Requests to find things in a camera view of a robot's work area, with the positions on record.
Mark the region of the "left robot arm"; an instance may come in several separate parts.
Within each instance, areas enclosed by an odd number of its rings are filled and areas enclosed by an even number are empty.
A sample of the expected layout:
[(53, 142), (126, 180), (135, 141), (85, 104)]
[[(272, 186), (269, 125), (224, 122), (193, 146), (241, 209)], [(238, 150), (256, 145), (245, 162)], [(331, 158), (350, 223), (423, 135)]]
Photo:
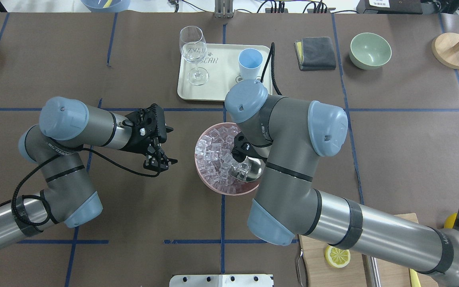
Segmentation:
[(53, 225), (75, 228), (101, 214), (100, 197), (80, 152), (94, 146), (143, 155), (149, 174), (109, 163), (131, 174), (157, 177), (177, 163), (161, 147), (172, 131), (157, 104), (122, 116), (80, 100), (49, 99), (39, 123), (18, 142), (20, 154), (37, 166), (18, 183), (12, 198), (0, 204), (0, 249)]

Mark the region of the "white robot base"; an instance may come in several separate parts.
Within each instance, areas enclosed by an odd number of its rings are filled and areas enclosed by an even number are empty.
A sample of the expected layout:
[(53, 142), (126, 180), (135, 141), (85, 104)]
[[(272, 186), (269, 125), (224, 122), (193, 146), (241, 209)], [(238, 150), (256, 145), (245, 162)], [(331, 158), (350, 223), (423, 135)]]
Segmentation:
[(175, 275), (170, 287), (273, 287), (275, 281), (269, 274), (206, 274)]

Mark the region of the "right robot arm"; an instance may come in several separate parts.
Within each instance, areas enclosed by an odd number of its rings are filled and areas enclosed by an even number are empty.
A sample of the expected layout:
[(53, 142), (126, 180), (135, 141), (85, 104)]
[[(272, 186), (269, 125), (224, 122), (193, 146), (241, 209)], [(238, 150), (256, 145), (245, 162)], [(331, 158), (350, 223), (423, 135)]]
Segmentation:
[(459, 287), (459, 211), (453, 228), (434, 229), (312, 189), (320, 158), (336, 155), (347, 137), (341, 107), (270, 96), (259, 80), (235, 84), (225, 107), (265, 158), (247, 222), (255, 236), (280, 246), (307, 236)]

